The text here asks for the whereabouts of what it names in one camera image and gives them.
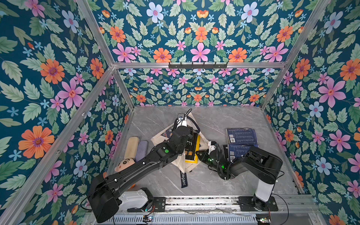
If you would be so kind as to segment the dark blue barcode book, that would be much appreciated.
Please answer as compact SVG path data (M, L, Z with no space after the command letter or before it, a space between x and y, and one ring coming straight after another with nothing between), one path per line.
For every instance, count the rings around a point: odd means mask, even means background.
M257 135L253 128L227 128L228 144L257 146Z

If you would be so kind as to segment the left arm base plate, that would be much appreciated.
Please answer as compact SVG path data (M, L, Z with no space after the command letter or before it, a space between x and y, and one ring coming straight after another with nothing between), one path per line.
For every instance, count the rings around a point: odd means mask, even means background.
M143 207L127 209L127 212L165 212L166 200L165 197L154 197L153 200L149 200Z

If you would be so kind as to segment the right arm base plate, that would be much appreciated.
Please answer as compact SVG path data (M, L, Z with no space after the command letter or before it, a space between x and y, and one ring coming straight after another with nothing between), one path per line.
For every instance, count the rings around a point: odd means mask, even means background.
M278 212L278 206L274 197L264 202L256 196L240 196L237 201L242 212Z

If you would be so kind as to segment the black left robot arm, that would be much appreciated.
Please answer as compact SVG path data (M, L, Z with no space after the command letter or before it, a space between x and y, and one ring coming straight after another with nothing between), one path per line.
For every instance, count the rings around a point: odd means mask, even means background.
M112 218L120 208L120 196L142 178L172 163L181 155L188 139L192 137L189 127L179 126L172 136L156 145L150 153L130 167L104 177L98 175L91 182L87 199L98 223Z

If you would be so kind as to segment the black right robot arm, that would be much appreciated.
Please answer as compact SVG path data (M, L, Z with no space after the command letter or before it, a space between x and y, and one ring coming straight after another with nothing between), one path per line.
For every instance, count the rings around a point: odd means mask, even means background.
M250 146L245 154L233 159L233 161L228 161L218 144L210 146L206 151L197 151L196 155L210 170L217 172L218 176L226 181L243 172L251 172L258 178L256 192L251 198L251 203L245 203L241 200L239 203L252 206L258 211L268 208L270 197L283 165L280 157L256 146Z

